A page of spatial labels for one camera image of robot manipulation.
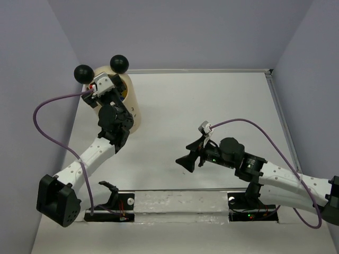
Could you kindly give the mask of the white-cap blue-label water bottle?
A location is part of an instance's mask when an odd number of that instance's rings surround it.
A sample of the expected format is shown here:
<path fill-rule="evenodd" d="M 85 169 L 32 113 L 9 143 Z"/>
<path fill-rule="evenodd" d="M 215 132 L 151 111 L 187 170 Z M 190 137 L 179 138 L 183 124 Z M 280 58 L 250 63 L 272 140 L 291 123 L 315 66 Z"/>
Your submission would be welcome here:
<path fill-rule="evenodd" d="M 120 100 L 123 102 L 126 97 L 128 95 L 128 91 L 127 90 L 124 90 L 121 94 L 120 94 Z"/>

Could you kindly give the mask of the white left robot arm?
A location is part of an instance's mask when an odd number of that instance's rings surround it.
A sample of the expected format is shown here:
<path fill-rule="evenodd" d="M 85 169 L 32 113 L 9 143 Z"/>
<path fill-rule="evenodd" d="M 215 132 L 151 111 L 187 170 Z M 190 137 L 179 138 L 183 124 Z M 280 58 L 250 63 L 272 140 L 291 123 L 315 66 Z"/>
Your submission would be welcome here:
<path fill-rule="evenodd" d="M 121 100 L 124 90 L 124 82 L 118 74 L 102 72 L 94 77 L 93 88 L 81 92 L 80 96 L 90 106 L 100 104 L 100 132 L 81 155 L 69 149 L 76 159 L 68 167 L 53 176 L 45 175 L 39 181 L 37 211 L 64 228 L 82 211 L 99 205 L 111 209 L 117 204 L 118 189 L 114 185 L 99 182 L 100 187 L 108 190 L 95 197 L 89 177 L 121 150 L 133 127 L 133 116 Z"/>

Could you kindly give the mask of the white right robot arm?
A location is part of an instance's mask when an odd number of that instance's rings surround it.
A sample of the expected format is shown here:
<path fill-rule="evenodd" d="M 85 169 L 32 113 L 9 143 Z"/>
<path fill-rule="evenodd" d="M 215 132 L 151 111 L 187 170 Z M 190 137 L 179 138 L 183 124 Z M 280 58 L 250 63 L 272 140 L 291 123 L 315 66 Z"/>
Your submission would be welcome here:
<path fill-rule="evenodd" d="M 244 202 L 249 207 L 259 204 L 287 206 L 320 214 L 338 225 L 338 176 L 332 179 L 295 175 L 292 170 L 245 152 L 234 138 L 224 138 L 215 145 L 205 137 L 186 146 L 189 154 L 176 163 L 189 172 L 210 162 L 235 171 L 235 176 L 248 183 Z"/>

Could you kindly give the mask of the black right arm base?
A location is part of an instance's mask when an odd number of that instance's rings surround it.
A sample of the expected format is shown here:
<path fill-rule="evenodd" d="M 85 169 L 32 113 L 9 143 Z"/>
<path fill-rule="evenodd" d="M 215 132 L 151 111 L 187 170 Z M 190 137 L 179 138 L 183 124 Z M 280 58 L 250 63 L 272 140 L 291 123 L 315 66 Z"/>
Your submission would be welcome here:
<path fill-rule="evenodd" d="M 227 193 L 230 222 L 279 221 L 276 205 L 259 200 L 261 187 L 249 183 L 245 191 Z"/>

